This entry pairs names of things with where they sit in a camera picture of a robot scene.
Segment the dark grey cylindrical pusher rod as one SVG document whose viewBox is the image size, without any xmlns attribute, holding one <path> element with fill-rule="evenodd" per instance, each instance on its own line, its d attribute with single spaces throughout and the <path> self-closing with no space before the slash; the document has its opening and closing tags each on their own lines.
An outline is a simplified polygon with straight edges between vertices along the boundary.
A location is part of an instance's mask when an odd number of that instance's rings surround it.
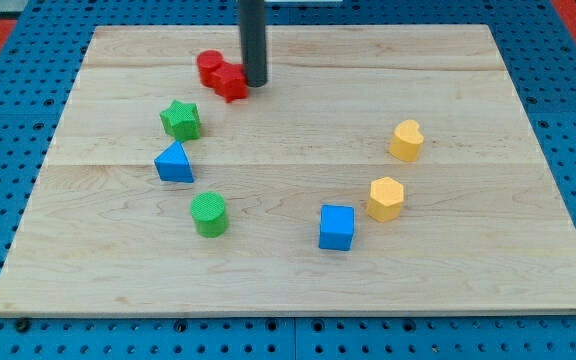
<svg viewBox="0 0 576 360">
<path fill-rule="evenodd" d="M 268 82 L 265 2 L 239 0 L 238 26 L 247 85 L 262 87 Z"/>
</svg>

